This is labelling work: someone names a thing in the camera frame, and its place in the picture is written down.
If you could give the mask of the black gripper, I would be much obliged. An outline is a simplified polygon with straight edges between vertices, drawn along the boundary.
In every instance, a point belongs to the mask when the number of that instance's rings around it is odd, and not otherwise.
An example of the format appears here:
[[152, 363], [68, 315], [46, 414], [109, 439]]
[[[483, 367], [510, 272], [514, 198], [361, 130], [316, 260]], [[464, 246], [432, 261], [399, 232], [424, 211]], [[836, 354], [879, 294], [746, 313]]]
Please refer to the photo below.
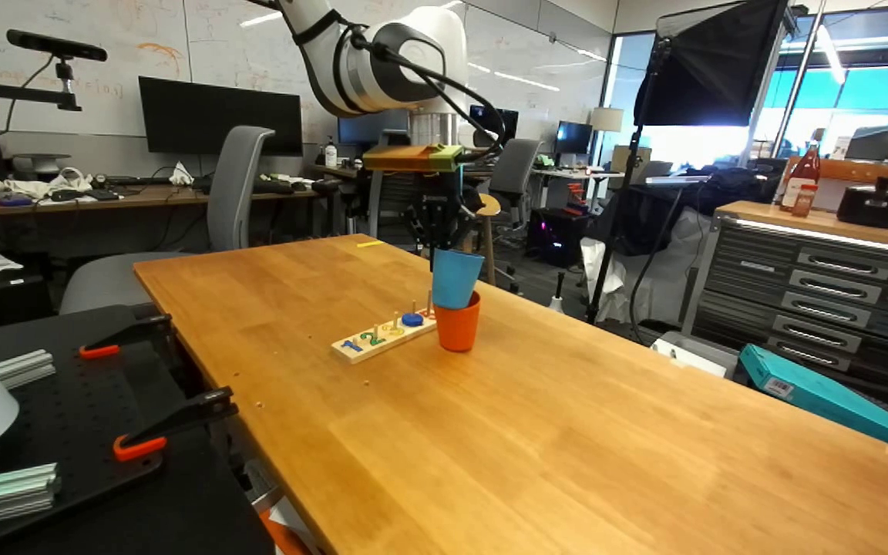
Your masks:
[[483, 201], [471, 198], [423, 198], [413, 214], [413, 239], [428, 249], [451, 249], [478, 220]]

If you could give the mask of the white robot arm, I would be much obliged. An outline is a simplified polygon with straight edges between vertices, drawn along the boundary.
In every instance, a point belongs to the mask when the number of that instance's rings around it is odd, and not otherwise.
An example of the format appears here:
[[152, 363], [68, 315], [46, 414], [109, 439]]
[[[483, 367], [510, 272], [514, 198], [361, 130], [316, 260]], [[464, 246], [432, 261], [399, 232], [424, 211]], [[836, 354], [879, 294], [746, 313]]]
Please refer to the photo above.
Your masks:
[[321, 107], [340, 118], [411, 112], [464, 118], [466, 29], [447, 6], [382, 26], [351, 22], [329, 0], [259, 0], [284, 15]]

